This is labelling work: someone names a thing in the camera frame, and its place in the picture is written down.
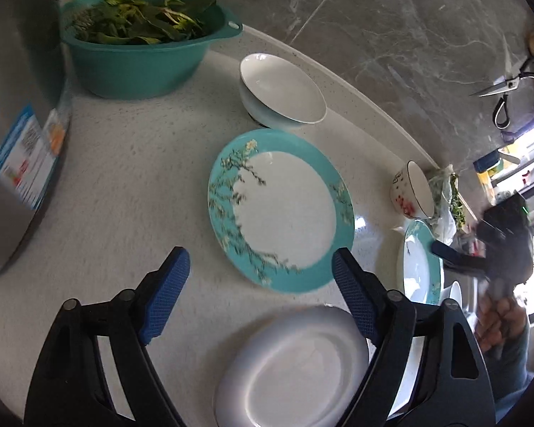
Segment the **right hand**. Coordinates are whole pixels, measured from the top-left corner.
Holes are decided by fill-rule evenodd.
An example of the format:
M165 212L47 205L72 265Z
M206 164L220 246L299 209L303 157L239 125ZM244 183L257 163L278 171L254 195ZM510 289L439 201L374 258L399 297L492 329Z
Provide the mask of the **right hand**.
M514 297L493 300L488 294L478 299L475 337L483 354L514 340L527 325L526 310Z

